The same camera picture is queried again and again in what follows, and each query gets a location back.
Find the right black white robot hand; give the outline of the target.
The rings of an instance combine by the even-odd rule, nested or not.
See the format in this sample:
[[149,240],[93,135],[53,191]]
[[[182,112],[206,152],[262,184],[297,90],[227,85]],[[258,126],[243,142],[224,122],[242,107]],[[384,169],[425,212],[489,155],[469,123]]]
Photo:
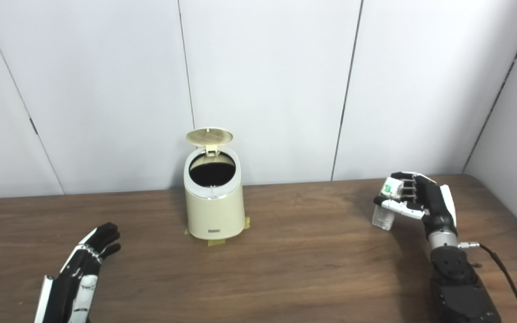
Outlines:
[[447,185],[416,172],[390,174],[373,199],[372,225],[389,231],[396,215],[418,219],[427,236],[435,232],[457,235],[456,210]]

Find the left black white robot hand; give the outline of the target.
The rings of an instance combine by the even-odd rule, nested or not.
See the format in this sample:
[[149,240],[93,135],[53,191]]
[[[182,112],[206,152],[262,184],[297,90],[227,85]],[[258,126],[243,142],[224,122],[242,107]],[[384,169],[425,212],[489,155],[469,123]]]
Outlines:
[[58,276],[43,280],[35,323],[88,323],[103,262],[121,249],[115,223],[100,225],[74,247]]

